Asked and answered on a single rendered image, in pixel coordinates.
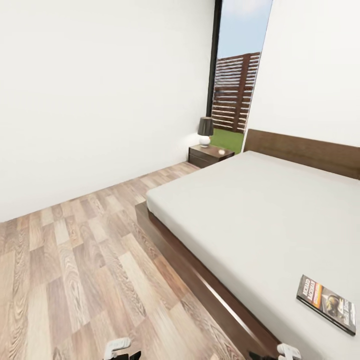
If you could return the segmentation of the hardback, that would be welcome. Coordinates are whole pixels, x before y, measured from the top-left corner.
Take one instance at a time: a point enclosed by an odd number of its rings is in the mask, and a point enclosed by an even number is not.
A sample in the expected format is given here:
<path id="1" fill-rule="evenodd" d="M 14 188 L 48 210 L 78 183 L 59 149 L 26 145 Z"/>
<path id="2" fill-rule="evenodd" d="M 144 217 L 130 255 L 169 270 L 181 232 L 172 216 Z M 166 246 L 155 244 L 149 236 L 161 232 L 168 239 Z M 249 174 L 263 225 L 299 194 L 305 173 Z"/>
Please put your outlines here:
<path id="1" fill-rule="evenodd" d="M 305 275 L 301 276 L 296 297 L 355 336 L 355 306 L 350 301 Z"/>

